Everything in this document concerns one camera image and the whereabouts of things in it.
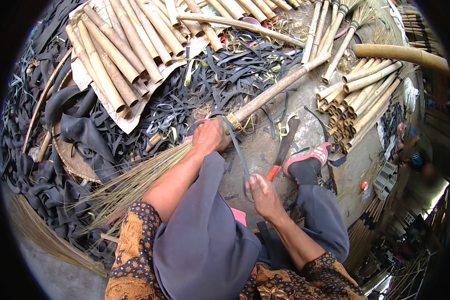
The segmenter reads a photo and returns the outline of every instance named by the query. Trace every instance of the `person in background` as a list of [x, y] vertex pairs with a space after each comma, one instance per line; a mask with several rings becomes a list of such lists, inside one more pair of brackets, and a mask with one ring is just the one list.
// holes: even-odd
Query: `person in background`
[[307, 228], [288, 216], [266, 177], [246, 182], [257, 213], [274, 228], [269, 247], [217, 192], [225, 169], [218, 152], [229, 142], [222, 117], [200, 124], [186, 156], [130, 206], [105, 299], [365, 299], [340, 263], [349, 242], [335, 194], [318, 185], [332, 145], [284, 166], [299, 184]]

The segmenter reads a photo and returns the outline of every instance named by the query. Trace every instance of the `red knife handle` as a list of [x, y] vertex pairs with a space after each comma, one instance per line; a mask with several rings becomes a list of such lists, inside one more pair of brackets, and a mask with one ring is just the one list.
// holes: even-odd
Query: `red knife handle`
[[281, 166], [274, 165], [273, 168], [271, 168], [270, 172], [268, 173], [267, 179], [270, 181], [273, 181], [275, 179], [275, 177], [277, 177], [278, 172], [280, 172], [281, 169], [282, 169]]

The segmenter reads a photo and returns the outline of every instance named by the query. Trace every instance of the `right hand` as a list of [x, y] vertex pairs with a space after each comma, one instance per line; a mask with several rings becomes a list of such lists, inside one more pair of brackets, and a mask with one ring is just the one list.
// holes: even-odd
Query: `right hand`
[[274, 224], [277, 220], [288, 217], [280, 202], [275, 185], [260, 173], [250, 175], [245, 187], [252, 194], [255, 210], [266, 221]]

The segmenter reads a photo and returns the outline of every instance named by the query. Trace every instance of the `slipper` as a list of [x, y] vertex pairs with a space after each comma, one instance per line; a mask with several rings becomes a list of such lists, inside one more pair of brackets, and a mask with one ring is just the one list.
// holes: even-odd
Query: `slipper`
[[316, 158], [316, 159], [318, 159], [321, 162], [321, 167], [323, 168], [325, 163], [328, 160], [327, 147], [330, 147], [330, 151], [332, 150], [332, 144], [330, 142], [324, 142], [324, 143], [318, 145], [315, 149], [313, 149], [312, 151], [310, 151], [306, 155], [297, 156], [297, 157], [294, 157], [294, 158], [291, 158], [291, 159], [287, 160], [285, 165], [283, 165], [283, 172], [284, 172], [284, 174], [286, 176], [288, 176], [288, 177], [292, 177], [292, 175], [290, 175], [290, 173], [288, 173], [288, 167], [291, 164], [293, 164], [294, 162], [306, 160], [306, 159], [309, 159], [309, 158]]

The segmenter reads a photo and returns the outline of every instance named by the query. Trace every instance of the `hand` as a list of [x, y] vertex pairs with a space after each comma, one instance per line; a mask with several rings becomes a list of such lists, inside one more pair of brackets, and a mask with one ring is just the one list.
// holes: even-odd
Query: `hand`
[[275, 185], [262, 174], [252, 174], [246, 181], [245, 187], [252, 194], [257, 213], [265, 220], [274, 224], [283, 217], [288, 218]]
[[232, 138], [226, 135], [223, 117], [219, 116], [200, 124], [193, 132], [193, 148], [205, 155], [214, 151], [221, 152], [230, 144]]

